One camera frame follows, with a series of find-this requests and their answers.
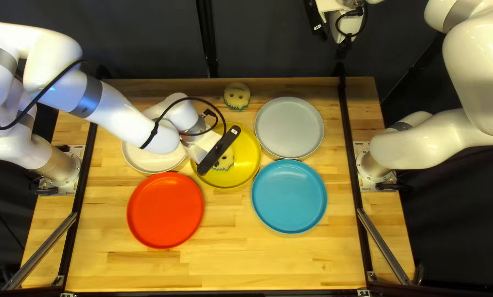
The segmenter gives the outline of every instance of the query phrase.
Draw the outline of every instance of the green sponge scrubber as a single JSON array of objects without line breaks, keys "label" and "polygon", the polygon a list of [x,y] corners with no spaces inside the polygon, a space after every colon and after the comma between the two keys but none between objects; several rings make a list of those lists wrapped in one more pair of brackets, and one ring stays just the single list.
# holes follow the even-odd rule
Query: green sponge scrubber
[{"label": "green sponge scrubber", "polygon": [[242,111],[250,102],[250,89],[241,82],[229,84],[224,89],[224,103],[230,109]]}]

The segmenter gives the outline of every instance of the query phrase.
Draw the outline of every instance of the black backdrop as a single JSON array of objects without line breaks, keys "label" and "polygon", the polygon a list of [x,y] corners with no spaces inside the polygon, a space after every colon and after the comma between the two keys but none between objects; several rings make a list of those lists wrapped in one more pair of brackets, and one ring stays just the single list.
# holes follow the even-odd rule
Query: black backdrop
[{"label": "black backdrop", "polygon": [[[440,47],[439,34],[423,19],[426,2],[370,5],[367,27],[345,61],[348,75],[375,77],[388,124],[409,112],[459,106],[439,51],[420,59],[436,37]],[[311,33],[302,0],[213,0],[213,15],[221,77],[329,76],[334,70],[336,44]],[[105,65],[115,78],[207,76],[195,0],[0,0],[0,21],[65,33],[82,45],[87,60]],[[53,120],[53,112],[45,109],[39,118]],[[36,121],[36,131],[50,138],[42,124]],[[402,193],[412,249],[429,281],[493,284],[489,154],[492,159],[471,155],[456,162],[459,167],[403,173],[415,186]],[[456,178],[446,179],[448,174]],[[0,162],[0,213],[22,244],[35,205],[35,196],[26,194],[29,178]],[[0,269],[18,265],[21,257],[0,222]]]}]

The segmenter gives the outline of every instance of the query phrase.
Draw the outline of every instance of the white plate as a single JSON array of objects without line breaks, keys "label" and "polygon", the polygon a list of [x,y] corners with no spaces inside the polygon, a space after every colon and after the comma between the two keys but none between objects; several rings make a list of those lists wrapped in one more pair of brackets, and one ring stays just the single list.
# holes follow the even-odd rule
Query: white plate
[{"label": "white plate", "polygon": [[123,141],[122,153],[132,168],[149,174],[169,171],[182,163],[186,158],[186,151],[181,143],[172,153],[159,155],[140,150],[138,147]]},{"label": "white plate", "polygon": [[308,102],[294,97],[270,100],[255,117],[255,134],[271,154],[300,159],[322,143],[323,119]]}]

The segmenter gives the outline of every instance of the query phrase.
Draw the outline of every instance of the orange plate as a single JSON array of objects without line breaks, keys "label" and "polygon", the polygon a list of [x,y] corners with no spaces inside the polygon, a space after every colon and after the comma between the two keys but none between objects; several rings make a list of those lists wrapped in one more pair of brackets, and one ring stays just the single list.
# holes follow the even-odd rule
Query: orange plate
[{"label": "orange plate", "polygon": [[164,172],[138,185],[127,205],[127,222],[138,241],[152,248],[172,248],[197,231],[204,199],[194,181]]}]

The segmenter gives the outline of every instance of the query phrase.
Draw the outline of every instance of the sponge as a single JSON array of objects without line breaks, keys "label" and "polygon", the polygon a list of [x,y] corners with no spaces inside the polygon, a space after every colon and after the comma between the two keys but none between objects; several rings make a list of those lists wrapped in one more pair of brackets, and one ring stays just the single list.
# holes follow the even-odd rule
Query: sponge
[{"label": "sponge", "polygon": [[242,111],[250,102],[250,89],[241,82],[233,82],[224,89],[224,103],[230,109]]},{"label": "sponge", "polygon": [[235,156],[234,149],[230,146],[226,152],[216,161],[211,169],[216,171],[228,171],[230,167],[234,164]]}]

